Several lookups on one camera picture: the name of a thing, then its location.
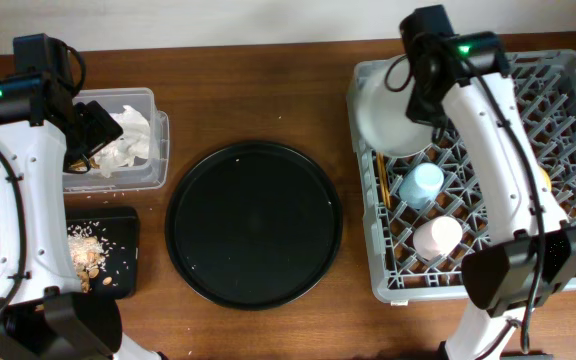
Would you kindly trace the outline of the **white napkin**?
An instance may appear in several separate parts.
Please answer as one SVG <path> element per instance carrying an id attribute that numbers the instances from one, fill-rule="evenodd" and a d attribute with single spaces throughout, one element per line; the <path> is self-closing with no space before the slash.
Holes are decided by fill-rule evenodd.
<path id="1" fill-rule="evenodd" d="M 123 134 L 94 155 L 101 175 L 109 178 L 121 167 L 132 167 L 135 159 L 147 159 L 150 148 L 150 125 L 146 118 L 129 105 L 110 116 L 121 126 Z"/>

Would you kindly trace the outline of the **grey plate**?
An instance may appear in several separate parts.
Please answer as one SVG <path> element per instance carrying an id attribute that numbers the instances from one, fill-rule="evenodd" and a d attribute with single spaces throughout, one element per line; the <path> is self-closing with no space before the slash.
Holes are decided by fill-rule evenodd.
<path id="1" fill-rule="evenodd" d="M 431 144 L 432 128 L 413 122 L 406 115 L 415 85 L 413 78 L 399 92 L 409 74 L 404 55 L 388 60 L 366 61 L 355 67 L 352 113 L 361 138 L 376 152 L 407 157 Z"/>

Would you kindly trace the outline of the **food scraps and rice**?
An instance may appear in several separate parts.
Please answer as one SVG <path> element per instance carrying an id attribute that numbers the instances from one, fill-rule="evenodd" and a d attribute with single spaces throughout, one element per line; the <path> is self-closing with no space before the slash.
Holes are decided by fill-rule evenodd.
<path id="1" fill-rule="evenodd" d="M 96 283 L 107 288 L 118 286 L 118 275 L 112 276 L 108 269 L 113 243 L 105 237 L 106 230 L 94 220 L 67 226 L 70 256 L 84 293 L 90 293 Z"/>

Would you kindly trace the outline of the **blue cup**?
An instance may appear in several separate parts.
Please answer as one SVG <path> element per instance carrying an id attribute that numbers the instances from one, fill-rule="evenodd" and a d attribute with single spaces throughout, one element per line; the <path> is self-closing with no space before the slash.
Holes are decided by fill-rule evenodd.
<path id="1" fill-rule="evenodd" d="M 403 179 L 398 193 L 402 201 L 421 210 L 439 195 L 444 183 L 442 170 L 433 163 L 421 163 Z"/>

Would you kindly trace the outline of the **yellow bowl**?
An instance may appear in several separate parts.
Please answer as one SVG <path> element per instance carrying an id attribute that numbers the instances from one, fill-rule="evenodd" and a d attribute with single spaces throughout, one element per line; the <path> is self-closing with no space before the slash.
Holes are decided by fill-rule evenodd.
<path id="1" fill-rule="evenodd" d="M 546 185 L 547 191 L 552 192 L 552 182 L 548 172 L 540 167 L 540 173 L 544 179 L 544 183 Z"/>

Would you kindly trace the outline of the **pink cup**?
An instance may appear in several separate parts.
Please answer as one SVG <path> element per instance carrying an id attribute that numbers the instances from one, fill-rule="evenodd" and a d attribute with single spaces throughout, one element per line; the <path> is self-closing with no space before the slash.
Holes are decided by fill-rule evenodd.
<path id="1" fill-rule="evenodd" d="M 418 255 L 431 260 L 448 255 L 461 242 L 463 230 L 459 222 L 449 216 L 439 216 L 417 228 L 413 245 Z"/>

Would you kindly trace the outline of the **brown gold snack wrapper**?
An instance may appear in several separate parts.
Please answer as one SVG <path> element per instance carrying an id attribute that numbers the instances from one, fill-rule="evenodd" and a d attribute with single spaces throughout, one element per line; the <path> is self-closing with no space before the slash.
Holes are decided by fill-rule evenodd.
<path id="1" fill-rule="evenodd" d="M 92 169 L 98 169 L 99 168 L 99 165 L 95 162 L 94 159 L 90 159 L 89 163 L 90 163 L 90 167 Z M 70 166 L 70 170 L 76 171 L 76 172 L 85 172 L 86 169 L 87 169 L 86 163 L 82 160 L 80 160 L 80 161 L 78 161 L 78 162 L 76 162 Z"/>

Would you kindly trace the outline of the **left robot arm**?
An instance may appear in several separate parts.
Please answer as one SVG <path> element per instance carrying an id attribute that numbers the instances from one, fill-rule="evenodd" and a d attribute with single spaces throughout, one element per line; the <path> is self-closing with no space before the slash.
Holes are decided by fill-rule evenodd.
<path id="1" fill-rule="evenodd" d="M 150 359 L 116 302 L 83 291 L 67 240 L 63 176 L 121 127 L 77 101 L 74 48 L 36 34 L 13 49 L 15 71 L 0 80 L 0 358 Z"/>

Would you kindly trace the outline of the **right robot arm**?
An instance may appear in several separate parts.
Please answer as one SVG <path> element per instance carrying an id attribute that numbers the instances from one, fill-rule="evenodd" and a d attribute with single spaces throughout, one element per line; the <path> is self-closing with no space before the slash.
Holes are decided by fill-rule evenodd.
<path id="1" fill-rule="evenodd" d="M 463 257 L 469 303 L 444 359 L 498 359 L 514 330 L 530 350 L 533 312 L 576 275 L 576 225 L 548 190 L 523 127 L 500 38 L 454 33 L 441 5 L 400 24 L 415 80 L 407 117 L 463 141 L 487 211 L 489 247 Z"/>

